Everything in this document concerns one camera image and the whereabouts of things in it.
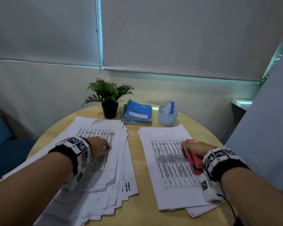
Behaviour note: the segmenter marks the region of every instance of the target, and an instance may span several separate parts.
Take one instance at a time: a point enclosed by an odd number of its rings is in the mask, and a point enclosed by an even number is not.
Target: light blue basket
[[[174,106],[174,114],[169,115],[169,114],[165,114],[166,110],[166,106],[160,106],[159,107],[159,111],[158,111],[158,121],[161,125],[163,126],[173,126],[175,124],[175,121],[177,119],[178,116],[178,109],[176,108],[176,106]]]

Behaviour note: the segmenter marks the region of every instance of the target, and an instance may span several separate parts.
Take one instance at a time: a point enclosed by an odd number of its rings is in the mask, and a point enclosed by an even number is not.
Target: wooden table
[[[119,109],[115,119],[120,119],[122,115],[123,103],[119,103]],[[152,127],[163,127],[158,123],[158,107],[153,107]],[[64,129],[66,129],[76,116],[87,118],[104,119],[101,105],[91,106],[68,115],[49,128],[36,142],[28,158],[41,150],[46,144],[55,139]],[[196,141],[203,141],[215,146],[222,146],[220,141],[205,127],[186,115],[178,114],[176,126],[182,124],[190,136]],[[128,143],[132,157],[132,163],[136,176],[139,194],[129,197],[128,201],[123,201],[122,207],[115,210],[114,215],[102,216],[101,221],[89,221],[87,225],[111,225],[111,226],[144,226],[144,225],[233,225],[234,217],[229,206],[223,203],[220,207],[211,210],[196,218],[191,218],[182,209],[173,212],[159,211],[155,199],[142,143],[138,130],[142,125],[128,125]]]

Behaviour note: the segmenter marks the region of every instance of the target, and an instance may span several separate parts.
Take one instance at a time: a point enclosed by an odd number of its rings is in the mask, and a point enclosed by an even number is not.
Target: red stapler
[[[195,143],[194,140],[187,139],[187,143]],[[202,162],[203,156],[198,156],[192,153],[190,150],[186,148],[182,148],[183,155],[185,158],[189,160],[190,167],[192,169],[193,174],[195,175],[201,175],[203,173],[204,164]]]

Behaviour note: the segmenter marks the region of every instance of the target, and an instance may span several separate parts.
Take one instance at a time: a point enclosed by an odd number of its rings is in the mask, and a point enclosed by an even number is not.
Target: blue sofa
[[[35,141],[23,138],[11,139],[12,134],[0,118],[0,178],[26,160]]]

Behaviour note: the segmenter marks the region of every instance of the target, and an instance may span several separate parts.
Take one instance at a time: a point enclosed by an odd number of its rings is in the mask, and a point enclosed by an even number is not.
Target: spiral notebook
[[[125,124],[152,124],[152,107],[151,105],[139,104],[131,99],[124,104],[124,114],[122,121]]]

